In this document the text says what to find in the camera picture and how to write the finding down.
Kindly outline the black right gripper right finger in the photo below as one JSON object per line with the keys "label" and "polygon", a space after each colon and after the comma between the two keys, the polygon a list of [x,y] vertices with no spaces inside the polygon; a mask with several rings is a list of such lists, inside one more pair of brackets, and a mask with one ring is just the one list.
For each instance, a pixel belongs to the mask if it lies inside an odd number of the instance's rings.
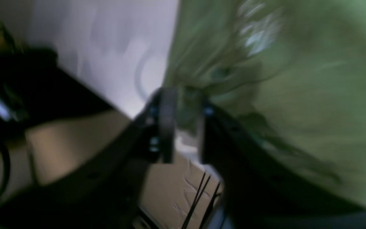
{"label": "black right gripper right finger", "polygon": [[205,96],[200,108],[200,162],[223,182],[204,229],[366,229],[364,207],[287,169]]}

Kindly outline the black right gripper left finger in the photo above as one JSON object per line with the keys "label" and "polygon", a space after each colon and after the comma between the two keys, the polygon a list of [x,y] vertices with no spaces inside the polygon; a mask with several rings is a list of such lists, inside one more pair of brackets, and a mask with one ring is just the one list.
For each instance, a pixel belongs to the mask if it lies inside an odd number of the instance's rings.
{"label": "black right gripper left finger", "polygon": [[126,229],[151,164],[173,162],[178,91],[162,87],[93,159],[0,207],[0,229]]}

